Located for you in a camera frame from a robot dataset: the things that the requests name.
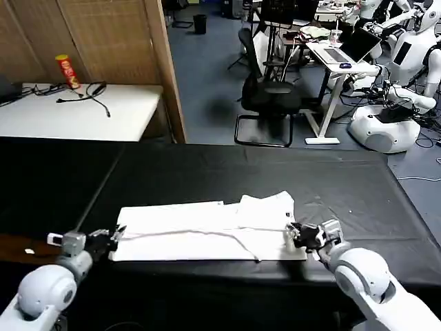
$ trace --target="trash can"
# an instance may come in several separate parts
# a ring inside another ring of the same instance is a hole
[[[194,33],[205,34],[207,32],[207,16],[199,14],[193,16]]]

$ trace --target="computer mouse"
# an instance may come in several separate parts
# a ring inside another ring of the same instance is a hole
[[[350,63],[341,63],[340,64],[340,68],[342,68],[342,69],[351,69],[352,66],[351,66]]]

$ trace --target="black chair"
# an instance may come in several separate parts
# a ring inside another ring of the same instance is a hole
[[[239,31],[239,39],[247,50],[248,64],[251,71],[243,84],[242,107],[246,110],[258,112],[259,115],[239,115],[237,117],[234,141],[242,145],[289,147],[292,144],[294,115],[300,110],[300,97],[296,94],[294,86],[290,83],[263,81],[263,75],[258,66],[256,50],[252,41],[252,33],[249,28],[243,28]],[[280,66],[280,63],[264,63],[264,65],[272,67]],[[256,143],[238,139],[241,119],[283,121],[286,116],[289,116],[288,143]]]
[[[187,0],[167,0],[165,2],[165,9],[172,12],[173,28],[188,29],[193,26],[193,22],[178,21],[178,19],[176,18],[176,11],[186,9],[188,5],[189,4]]]

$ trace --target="wooden partition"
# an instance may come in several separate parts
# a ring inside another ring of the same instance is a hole
[[[185,143],[160,0],[0,0],[0,73],[62,82],[58,54],[70,56],[83,83],[162,85],[174,138]]]

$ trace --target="pringles can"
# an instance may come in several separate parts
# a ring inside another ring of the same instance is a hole
[[[64,74],[64,77],[66,77],[66,81],[68,82],[69,86],[72,89],[79,88],[81,84],[78,81],[78,77],[75,74],[69,56],[66,54],[61,54],[55,57],[55,59],[58,61],[61,72]]]

